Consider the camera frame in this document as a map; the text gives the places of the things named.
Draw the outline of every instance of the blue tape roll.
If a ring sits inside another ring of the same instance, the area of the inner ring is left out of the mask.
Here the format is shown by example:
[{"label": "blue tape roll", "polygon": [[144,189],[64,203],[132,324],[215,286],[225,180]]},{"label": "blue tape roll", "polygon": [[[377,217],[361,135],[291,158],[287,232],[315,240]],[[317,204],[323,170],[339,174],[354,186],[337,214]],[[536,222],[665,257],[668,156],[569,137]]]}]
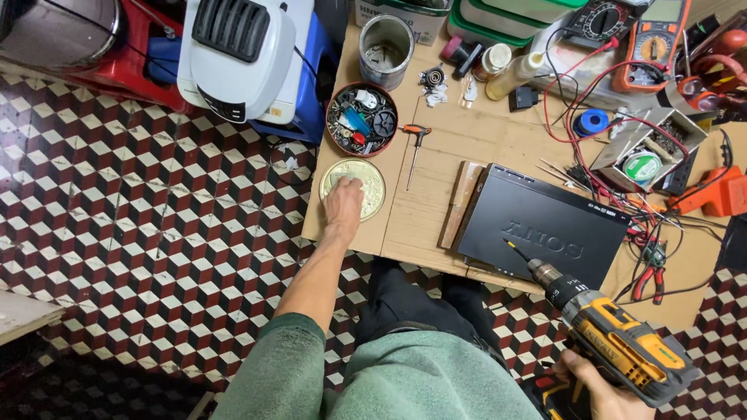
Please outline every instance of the blue tape roll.
[{"label": "blue tape roll", "polygon": [[573,131],[581,137],[595,135],[602,132],[610,124],[607,113],[601,109],[589,109],[576,117]]}]

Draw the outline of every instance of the red plastic stool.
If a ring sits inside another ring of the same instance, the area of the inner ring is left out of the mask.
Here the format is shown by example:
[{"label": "red plastic stool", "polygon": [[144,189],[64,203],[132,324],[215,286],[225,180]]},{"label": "red plastic stool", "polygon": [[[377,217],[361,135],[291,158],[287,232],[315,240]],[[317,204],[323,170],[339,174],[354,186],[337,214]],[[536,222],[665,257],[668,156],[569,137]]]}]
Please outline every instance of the red plastic stool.
[{"label": "red plastic stool", "polygon": [[[126,32],[127,41],[139,51],[147,54],[149,27],[151,24],[160,24],[138,6],[132,4],[130,0],[121,0],[121,2],[127,15],[126,22],[129,23],[129,29]],[[141,4],[165,25],[173,28],[177,37],[182,36],[182,25],[154,10],[144,1]],[[101,61],[102,65],[95,70],[66,76],[74,83],[91,87],[115,98],[155,102],[182,114],[192,111],[192,105],[182,98],[175,84],[162,87],[145,78],[143,68],[146,66],[146,59],[129,46],[123,45],[117,51],[107,52]]]}]

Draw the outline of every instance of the white bottle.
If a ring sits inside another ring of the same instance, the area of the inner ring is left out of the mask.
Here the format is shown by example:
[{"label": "white bottle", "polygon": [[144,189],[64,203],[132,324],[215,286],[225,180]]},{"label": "white bottle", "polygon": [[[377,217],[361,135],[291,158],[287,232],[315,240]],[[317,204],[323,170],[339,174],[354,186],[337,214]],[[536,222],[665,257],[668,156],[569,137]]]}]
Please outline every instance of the white bottle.
[{"label": "white bottle", "polygon": [[495,77],[511,61],[511,48],[506,44],[495,44],[485,50],[480,62],[472,69],[474,78],[488,81]]},{"label": "white bottle", "polygon": [[514,58],[502,72],[488,82],[485,86],[485,95],[494,101],[500,101],[512,90],[532,80],[544,62],[545,56],[541,52],[531,52]]}]

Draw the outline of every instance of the sleeve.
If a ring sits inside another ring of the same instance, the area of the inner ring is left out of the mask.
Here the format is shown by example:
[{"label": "sleeve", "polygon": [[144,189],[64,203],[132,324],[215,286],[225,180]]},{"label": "sleeve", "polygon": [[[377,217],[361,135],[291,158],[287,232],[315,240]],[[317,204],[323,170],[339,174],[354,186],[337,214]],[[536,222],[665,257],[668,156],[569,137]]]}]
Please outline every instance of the sleeve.
[{"label": "sleeve", "polygon": [[268,322],[212,419],[318,419],[325,341],[306,315],[289,313]]}]

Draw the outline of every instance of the black pants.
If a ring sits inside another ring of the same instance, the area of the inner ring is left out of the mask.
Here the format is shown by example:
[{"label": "black pants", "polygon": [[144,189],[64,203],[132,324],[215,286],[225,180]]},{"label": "black pants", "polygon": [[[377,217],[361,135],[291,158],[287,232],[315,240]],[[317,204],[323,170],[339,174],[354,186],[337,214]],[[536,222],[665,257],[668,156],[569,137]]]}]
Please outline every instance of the black pants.
[{"label": "black pants", "polygon": [[478,347],[482,339],[483,346],[495,350],[490,354],[506,367],[493,331],[495,315],[483,308],[480,284],[473,280],[444,274],[441,299],[434,299],[422,288],[407,283],[399,262],[376,257],[368,280],[368,302],[359,307],[359,314],[356,347],[380,337],[393,326],[423,324]]}]

